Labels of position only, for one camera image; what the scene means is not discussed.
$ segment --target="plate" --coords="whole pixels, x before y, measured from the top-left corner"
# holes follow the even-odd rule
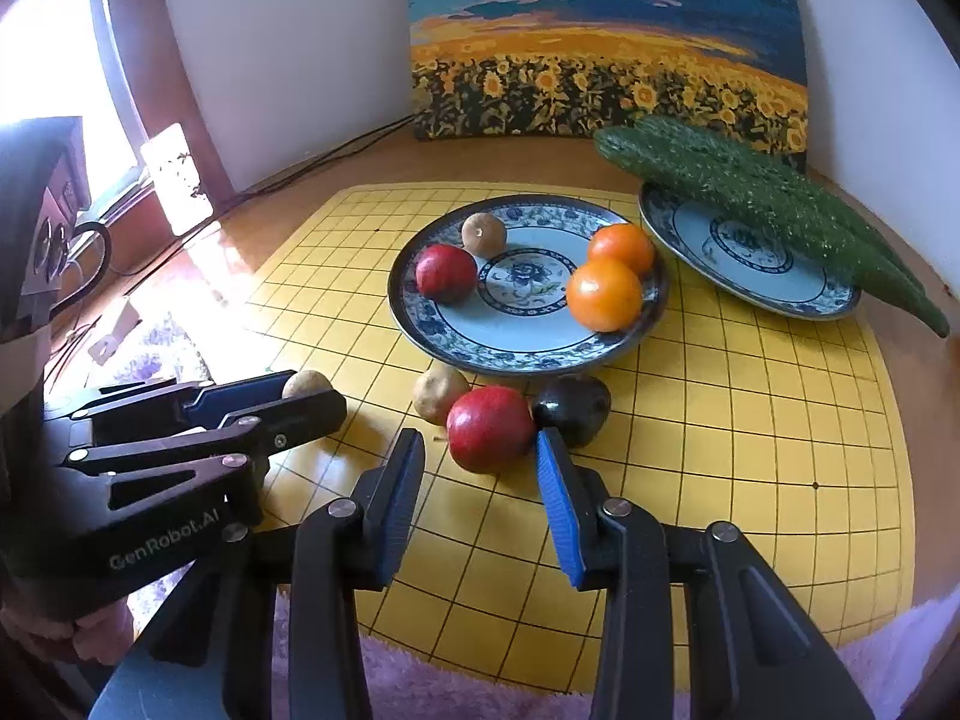
[[[714,284],[760,308],[797,319],[838,319],[860,290],[717,210],[655,185],[640,193],[640,215],[669,250]]]
[[[453,306],[416,291],[416,258],[433,244],[462,247],[471,214],[507,226],[507,250],[477,262],[477,289]],[[593,333],[566,307],[566,281],[587,261],[600,227],[628,221],[606,208],[553,194],[509,194],[457,208],[411,238],[390,271],[387,297],[397,324],[431,357],[475,373],[530,376],[597,365],[644,336],[661,317],[668,279],[661,255],[643,279],[643,309],[617,333]]]

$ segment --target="canvas painting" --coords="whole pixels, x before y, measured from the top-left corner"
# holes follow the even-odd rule
[[[648,113],[806,150],[796,0],[410,0],[421,138],[589,136]]]

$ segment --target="purple cloth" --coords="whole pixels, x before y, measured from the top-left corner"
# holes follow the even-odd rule
[[[102,384],[136,381],[157,375],[181,380],[209,374],[193,343],[168,316],[141,326],[132,343],[110,361],[98,377]],[[155,581],[128,599],[137,630],[142,630],[186,569]],[[899,615],[862,640],[840,648],[840,659],[867,697],[877,720],[896,720],[920,684],[937,643],[950,630],[960,608],[960,587],[949,596],[927,601]],[[274,629],[274,720],[288,720],[287,623],[290,605],[277,596]],[[405,650],[362,637],[368,692],[377,720],[587,720],[589,695],[534,693],[496,685],[438,668]],[[675,720],[690,717],[689,694],[677,693]]]

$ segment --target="human hand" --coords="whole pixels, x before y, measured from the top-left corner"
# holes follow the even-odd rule
[[[0,625],[28,652],[42,661],[99,661],[118,664],[133,645],[133,615],[127,599],[121,598],[73,623],[55,622],[31,609],[31,605],[4,591]]]

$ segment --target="ceramic plate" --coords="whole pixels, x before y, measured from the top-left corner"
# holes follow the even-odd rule
[[[462,303],[440,306],[416,291],[416,258],[432,244],[462,245],[460,228],[484,211],[507,226],[507,250],[477,261],[477,289]],[[566,307],[566,281],[587,261],[600,227],[627,221],[572,197],[511,194],[443,215],[397,255],[387,295],[394,319],[413,343],[450,365],[497,376],[580,370],[614,357],[646,334],[664,312],[668,280],[658,255],[643,279],[643,310],[630,328],[592,333]]]
[[[860,290],[805,256],[672,191],[644,187],[640,213],[695,271],[761,308],[798,319],[838,319],[860,300]]]

